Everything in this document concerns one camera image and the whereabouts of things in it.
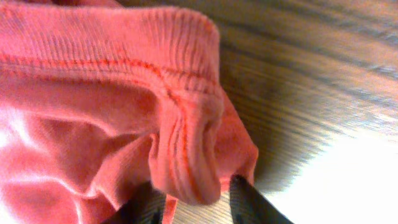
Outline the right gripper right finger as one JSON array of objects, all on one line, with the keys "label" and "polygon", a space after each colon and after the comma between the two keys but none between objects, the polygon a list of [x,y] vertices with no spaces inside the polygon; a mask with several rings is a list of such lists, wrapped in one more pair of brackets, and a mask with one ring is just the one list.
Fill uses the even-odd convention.
[{"label": "right gripper right finger", "polygon": [[234,224],[293,224],[240,175],[231,176],[229,205]]}]

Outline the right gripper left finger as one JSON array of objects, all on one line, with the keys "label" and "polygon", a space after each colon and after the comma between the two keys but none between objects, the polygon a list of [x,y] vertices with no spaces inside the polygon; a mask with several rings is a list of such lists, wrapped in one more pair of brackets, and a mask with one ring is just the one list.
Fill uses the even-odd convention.
[{"label": "right gripper left finger", "polygon": [[162,224],[165,203],[166,195],[145,182],[102,224]]}]

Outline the orange printed t-shirt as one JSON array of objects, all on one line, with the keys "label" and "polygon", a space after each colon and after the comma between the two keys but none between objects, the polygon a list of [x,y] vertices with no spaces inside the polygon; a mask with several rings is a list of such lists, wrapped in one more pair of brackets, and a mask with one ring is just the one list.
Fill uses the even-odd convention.
[{"label": "orange printed t-shirt", "polygon": [[1,222],[101,223],[144,182],[209,205],[258,150],[220,85],[203,14],[1,2]]}]

